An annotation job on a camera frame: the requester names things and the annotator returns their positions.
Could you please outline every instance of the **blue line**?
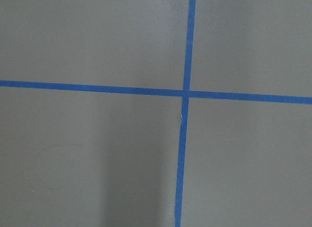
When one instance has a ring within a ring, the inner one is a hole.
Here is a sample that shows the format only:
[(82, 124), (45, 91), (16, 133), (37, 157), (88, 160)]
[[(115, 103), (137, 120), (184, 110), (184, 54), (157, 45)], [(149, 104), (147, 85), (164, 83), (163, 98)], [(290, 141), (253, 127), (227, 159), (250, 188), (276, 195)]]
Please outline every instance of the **blue line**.
[(191, 98), (204, 98), (204, 99), (228, 99), (228, 100), (259, 101), (271, 103), (312, 104), (312, 97), (265, 95), (265, 94), (241, 94), (241, 93), (206, 92), (206, 91), (190, 91), (189, 95)]
[(58, 89), (58, 90), (74, 90), (74, 91), (88, 91), (88, 92), (120, 93), (120, 94), (142, 94), (142, 95), (173, 96), (173, 97), (183, 96), (182, 90), (175, 90), (175, 89), (151, 89), (151, 88), (117, 87), (117, 86), (104, 86), (104, 85), (19, 82), (19, 81), (1, 81), (0, 80), (0, 86), (35, 88), (35, 89)]
[(181, 214), (183, 202), (183, 182), (184, 182), (184, 165), (185, 165), (185, 147), (187, 136), (187, 119), (189, 113), (189, 92), (191, 83), (192, 54), (193, 54), (193, 37), (195, 22), (195, 5), (196, 0), (189, 0), (189, 15), (187, 23), (183, 93), (181, 107), (181, 126), (179, 137), (179, 152), (177, 158), (177, 174), (175, 187), (175, 227), (181, 227)]

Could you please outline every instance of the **gray surface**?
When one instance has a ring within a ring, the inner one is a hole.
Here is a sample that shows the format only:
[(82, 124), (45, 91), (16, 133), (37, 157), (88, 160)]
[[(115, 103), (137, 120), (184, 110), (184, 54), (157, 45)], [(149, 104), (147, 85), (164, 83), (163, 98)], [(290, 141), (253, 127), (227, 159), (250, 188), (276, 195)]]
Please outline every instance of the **gray surface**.
[(180, 98), (0, 88), (0, 226), (172, 227)]
[(192, 90), (312, 96), (312, 0), (197, 0)]
[(188, 0), (0, 0), (0, 79), (181, 89)]
[(182, 227), (310, 227), (310, 105), (190, 100)]

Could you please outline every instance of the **gray floor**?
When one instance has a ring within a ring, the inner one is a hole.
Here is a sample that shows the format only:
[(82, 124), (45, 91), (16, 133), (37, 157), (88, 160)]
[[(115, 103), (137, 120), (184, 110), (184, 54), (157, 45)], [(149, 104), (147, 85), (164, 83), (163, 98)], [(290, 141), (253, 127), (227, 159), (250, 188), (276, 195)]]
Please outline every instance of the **gray floor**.
[[(191, 90), (312, 96), (312, 0), (197, 0)], [(188, 0), (0, 0), (0, 80), (182, 89)], [(183, 227), (310, 227), (311, 105), (190, 99)], [(0, 87), (1, 227), (172, 227), (181, 98)]]

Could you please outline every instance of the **vertical blue line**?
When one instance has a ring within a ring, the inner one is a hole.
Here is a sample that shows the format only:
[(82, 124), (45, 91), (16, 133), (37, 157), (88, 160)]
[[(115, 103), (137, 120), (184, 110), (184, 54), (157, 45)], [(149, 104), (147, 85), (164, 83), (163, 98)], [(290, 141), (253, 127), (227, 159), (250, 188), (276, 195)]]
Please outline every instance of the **vertical blue line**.
[(195, 22), (195, 3), (196, 0), (189, 0), (189, 15), (187, 24), (184, 78), (183, 78), (183, 98), (181, 107), (181, 126), (180, 126), (179, 152), (177, 159), (177, 175), (175, 188), (175, 227), (181, 227), (185, 147), (187, 135), (187, 119), (189, 113), (189, 92), (191, 85), (193, 36)]

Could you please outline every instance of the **horizontal blue line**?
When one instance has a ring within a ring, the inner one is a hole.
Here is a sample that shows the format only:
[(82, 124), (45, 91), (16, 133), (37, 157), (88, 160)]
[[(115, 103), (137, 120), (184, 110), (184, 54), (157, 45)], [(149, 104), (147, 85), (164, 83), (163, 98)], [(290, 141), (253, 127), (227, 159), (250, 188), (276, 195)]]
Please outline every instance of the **horizontal blue line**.
[(312, 97), (266, 95), (266, 94), (241, 94), (241, 93), (206, 92), (192, 90), (189, 92), (189, 97), (204, 98), (204, 99), (227, 99), (227, 100), (272, 102), (272, 103), (312, 104)]
[(34, 89), (58, 89), (58, 90), (73, 90), (87, 92), (120, 93), (120, 94), (157, 95), (171, 97), (190, 97), (204, 99), (227, 99), (227, 100), (243, 100), (257, 102), (272, 102), (272, 103), (312, 104), (312, 97), (266, 95), (266, 94), (242, 94), (242, 93), (207, 92), (195, 90), (186, 92), (177, 89), (152, 89), (152, 88), (118, 87), (105, 85), (20, 82), (20, 81), (1, 81), (1, 80), (0, 86), (34, 88)]
[(118, 86), (105, 86), (105, 85), (0, 81), (0, 86), (35, 88), (35, 89), (58, 89), (58, 90), (74, 90), (74, 91), (87, 91), (87, 92), (119, 93), (119, 94), (158, 95), (158, 96), (172, 96), (172, 97), (183, 96), (182, 90), (118, 87)]

